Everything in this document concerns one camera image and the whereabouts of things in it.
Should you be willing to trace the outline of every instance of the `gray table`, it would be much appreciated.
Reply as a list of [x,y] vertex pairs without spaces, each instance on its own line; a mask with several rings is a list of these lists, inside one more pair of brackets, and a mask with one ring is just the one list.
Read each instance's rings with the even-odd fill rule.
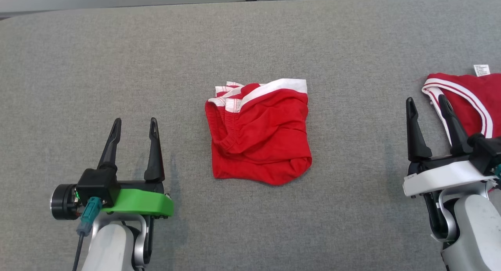
[[[155,116],[176,208],[156,223],[150,271],[445,270],[424,201],[401,187],[404,101],[446,153],[421,86],[499,72],[499,16],[501,0],[306,0],[1,21],[0,269],[69,270],[77,222],[52,219],[53,189],[97,164],[116,117],[119,178],[141,179]],[[281,77],[308,82],[313,166],[281,187],[215,180],[205,100],[227,80]]]

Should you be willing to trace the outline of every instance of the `red shorts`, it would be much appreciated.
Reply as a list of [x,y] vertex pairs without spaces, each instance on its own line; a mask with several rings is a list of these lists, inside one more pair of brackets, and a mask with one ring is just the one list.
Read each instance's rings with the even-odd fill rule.
[[312,164],[306,80],[227,82],[205,104],[215,178],[283,185]]
[[441,94],[451,103],[468,136],[479,132],[486,138],[501,136],[501,74],[481,77],[431,74],[422,91],[430,97],[447,136],[449,129],[438,105]]

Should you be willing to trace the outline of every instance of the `white stripe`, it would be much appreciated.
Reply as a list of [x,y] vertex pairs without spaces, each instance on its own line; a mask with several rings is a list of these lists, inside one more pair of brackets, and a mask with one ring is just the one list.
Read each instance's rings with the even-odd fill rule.
[[240,84],[240,83],[236,83],[236,82],[233,82],[233,81],[227,81],[227,82],[226,82],[226,85],[227,85],[227,86],[233,85],[233,86],[240,86],[240,87],[243,87],[243,85],[242,85],[242,84]]
[[277,91],[278,89],[292,89],[299,93],[308,93],[308,88],[306,87],[306,80],[298,80],[298,79],[279,79],[272,81],[268,84],[263,84],[258,88],[251,91],[247,96],[243,97],[242,102],[239,104],[237,112],[240,112],[240,109],[248,103],[250,100],[253,100],[257,97],[263,96],[268,93],[272,93],[273,91]]
[[492,138],[492,130],[494,128],[494,125],[492,123],[492,117],[490,116],[489,112],[484,107],[482,102],[478,100],[477,96],[471,93],[471,91],[469,91],[465,87],[460,86],[459,84],[441,79],[428,79],[426,80],[424,85],[426,86],[426,88],[429,87],[444,88],[447,89],[448,91],[458,94],[462,98],[465,98],[471,104],[471,106],[474,107],[474,109],[476,109],[478,114],[480,114],[480,116],[482,117],[482,131],[481,131],[482,134],[485,135],[486,138]]
[[[231,99],[228,97],[238,95],[241,93],[241,89],[243,85],[240,84],[241,87],[232,88],[223,96],[219,96],[216,98],[210,98],[208,102],[215,104],[217,107],[224,107],[225,111],[230,113],[239,113],[243,104],[253,100],[257,97],[263,96],[267,93],[271,93],[273,91],[277,91],[279,89],[291,89],[295,90],[299,93],[308,93],[308,89],[306,87],[306,80],[297,80],[297,79],[279,79],[272,81],[268,84],[260,84],[260,86],[253,91],[251,91],[247,96],[243,97],[243,99]],[[223,91],[224,88],[230,87],[222,87],[216,86],[216,91]]]
[[224,101],[226,102],[226,106],[224,107],[225,111],[229,113],[238,113],[242,100],[226,98]]
[[440,90],[438,87],[430,87],[426,88],[423,87],[421,91],[428,95],[430,97],[430,100],[433,102],[433,107],[435,107],[435,111],[438,114],[438,118],[440,118],[440,121],[442,121],[443,127],[445,128],[445,132],[447,133],[447,138],[449,139],[449,144],[452,146],[452,141],[451,141],[451,135],[449,134],[449,127],[447,127],[447,122],[442,116],[442,111],[440,111],[440,106],[438,105],[438,96],[443,95],[443,92]]
[[216,86],[216,96],[218,96],[218,93],[220,92],[228,92],[235,89],[235,87],[229,87],[229,86]]
[[216,105],[217,107],[224,107],[224,103],[223,103],[221,100],[219,100],[218,98],[210,98],[210,99],[208,100],[208,102],[213,103],[213,104],[214,104],[214,105]]

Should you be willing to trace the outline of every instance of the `green bracket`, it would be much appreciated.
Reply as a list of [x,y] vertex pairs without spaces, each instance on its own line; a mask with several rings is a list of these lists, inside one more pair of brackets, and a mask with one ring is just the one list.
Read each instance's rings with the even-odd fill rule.
[[172,216],[174,202],[161,193],[139,189],[121,189],[114,207],[103,208],[103,212],[122,212],[152,216]]

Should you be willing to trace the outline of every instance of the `care label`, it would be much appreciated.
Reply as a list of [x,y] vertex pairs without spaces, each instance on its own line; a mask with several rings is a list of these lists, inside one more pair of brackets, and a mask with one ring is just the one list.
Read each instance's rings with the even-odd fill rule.
[[482,75],[490,75],[489,65],[473,65],[475,69],[476,76],[481,77]]

